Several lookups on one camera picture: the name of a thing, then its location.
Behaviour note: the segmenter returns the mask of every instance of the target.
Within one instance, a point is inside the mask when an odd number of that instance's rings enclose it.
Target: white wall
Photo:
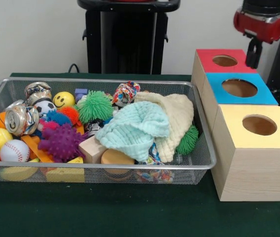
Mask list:
[[[242,48],[233,27],[242,0],[182,0],[169,13],[164,74],[191,74],[196,48]],[[75,0],[0,0],[0,79],[12,72],[63,73],[71,63],[87,72],[85,10]],[[277,43],[264,45],[258,71],[267,79]]]

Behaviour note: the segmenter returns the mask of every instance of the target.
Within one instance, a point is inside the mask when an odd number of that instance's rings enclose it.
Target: wire mesh basket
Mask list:
[[[76,88],[101,90],[113,94],[119,80],[8,78],[0,81],[0,112],[18,99],[24,99],[24,88],[35,81],[47,82],[52,94],[74,93]],[[192,153],[180,164],[115,165],[36,162],[0,162],[0,181],[76,182],[76,183],[150,183],[198,184],[216,163],[215,152],[198,91],[188,82],[137,81],[141,90],[162,94],[185,94],[194,105],[194,124],[200,135]]]

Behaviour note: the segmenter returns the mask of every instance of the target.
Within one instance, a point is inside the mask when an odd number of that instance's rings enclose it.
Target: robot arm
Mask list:
[[[246,65],[256,69],[262,53],[262,43],[280,39],[280,0],[244,0],[234,16],[234,27],[251,38]]]

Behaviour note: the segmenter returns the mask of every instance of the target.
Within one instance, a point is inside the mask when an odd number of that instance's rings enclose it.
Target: yellow smiley ball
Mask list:
[[[60,110],[65,106],[73,106],[75,104],[74,96],[66,91],[59,92],[53,97],[53,103],[57,107],[57,110]]]

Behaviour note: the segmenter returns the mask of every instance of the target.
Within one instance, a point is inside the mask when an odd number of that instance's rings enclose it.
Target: table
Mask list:
[[[190,80],[190,76],[12,74]],[[199,185],[0,182],[0,236],[280,236],[280,202],[220,202]]]

